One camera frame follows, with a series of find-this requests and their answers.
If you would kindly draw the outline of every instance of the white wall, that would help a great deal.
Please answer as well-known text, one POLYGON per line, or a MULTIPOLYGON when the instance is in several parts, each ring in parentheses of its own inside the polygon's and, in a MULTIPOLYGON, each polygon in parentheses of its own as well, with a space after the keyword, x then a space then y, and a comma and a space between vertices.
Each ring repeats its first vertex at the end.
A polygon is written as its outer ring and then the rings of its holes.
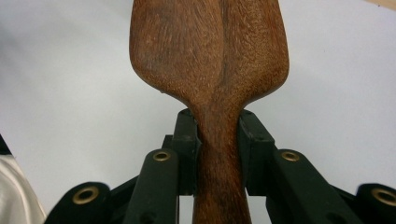
MULTIPOLYGON (((335 186, 396 188, 396 12, 359 0, 280 1, 286 84, 247 107, 278 147, 335 186)), ((0 133, 47 211, 70 188, 138 175, 185 106, 132 70, 132 1, 0 3, 0 133)), ((188 223, 191 199, 181 223, 188 223)), ((251 199, 255 223, 263 198, 251 199)))

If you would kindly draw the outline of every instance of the wooden object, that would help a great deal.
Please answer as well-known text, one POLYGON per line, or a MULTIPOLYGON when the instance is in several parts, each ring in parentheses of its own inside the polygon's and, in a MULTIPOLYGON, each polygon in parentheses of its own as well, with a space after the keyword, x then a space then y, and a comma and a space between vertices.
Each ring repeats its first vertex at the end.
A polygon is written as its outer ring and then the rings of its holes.
POLYGON ((276 0, 134 0, 130 56, 152 87, 183 102, 203 141, 193 223, 249 223, 236 144, 240 111, 289 71, 276 0))
POLYGON ((396 0, 367 0, 367 1, 381 7, 388 7, 390 9, 396 10, 396 0))

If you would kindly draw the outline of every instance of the black plastic holder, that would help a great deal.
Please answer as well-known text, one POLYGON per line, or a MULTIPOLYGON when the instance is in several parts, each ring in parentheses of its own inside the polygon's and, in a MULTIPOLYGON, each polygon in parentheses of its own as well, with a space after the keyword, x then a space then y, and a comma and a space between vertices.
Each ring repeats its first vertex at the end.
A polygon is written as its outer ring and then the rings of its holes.
MULTIPOLYGON (((237 137, 247 193, 266 197, 272 223, 396 223, 395 189, 365 184, 355 196, 333 187, 303 154, 278 150, 271 134, 246 110, 237 137)), ((191 112, 182 110, 174 134, 147 155, 139 176, 111 191, 101 183, 74 187, 45 223, 178 223, 178 196, 193 195, 197 189, 200 145, 191 112)))

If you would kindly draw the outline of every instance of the metal grommet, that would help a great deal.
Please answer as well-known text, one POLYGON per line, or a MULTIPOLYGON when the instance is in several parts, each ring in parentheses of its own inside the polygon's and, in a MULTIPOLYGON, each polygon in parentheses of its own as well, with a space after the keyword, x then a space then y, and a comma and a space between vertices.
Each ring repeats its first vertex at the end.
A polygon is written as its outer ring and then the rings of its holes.
POLYGON ((287 161, 298 161, 300 159, 299 155, 297 153, 291 152, 291 151, 285 151, 282 152, 282 158, 287 160, 287 161))
POLYGON ((152 157, 155 161, 167 161, 169 158, 171 158, 171 154, 165 152, 165 151, 159 151, 154 154, 152 157))
POLYGON ((396 194, 386 189, 372 189, 373 196, 381 203, 396 207, 396 194))
POLYGON ((88 186, 77 191, 73 196, 73 203, 84 204, 92 202, 99 195, 99 189, 96 186, 88 186))

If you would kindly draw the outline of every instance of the white background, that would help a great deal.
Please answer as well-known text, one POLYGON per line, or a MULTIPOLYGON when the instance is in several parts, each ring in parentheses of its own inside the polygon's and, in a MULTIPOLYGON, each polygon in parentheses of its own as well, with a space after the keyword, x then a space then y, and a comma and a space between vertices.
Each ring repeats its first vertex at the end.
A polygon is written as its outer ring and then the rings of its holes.
MULTIPOLYGON (((0 133, 45 209, 75 185, 115 188, 185 106, 129 61, 132 1, 0 2, 0 133)), ((333 185, 396 188, 396 12, 359 0, 280 1, 290 76, 249 105, 280 148, 333 185)), ((192 199, 180 223, 191 222, 192 199)), ((254 223, 264 198, 250 197, 254 223)))

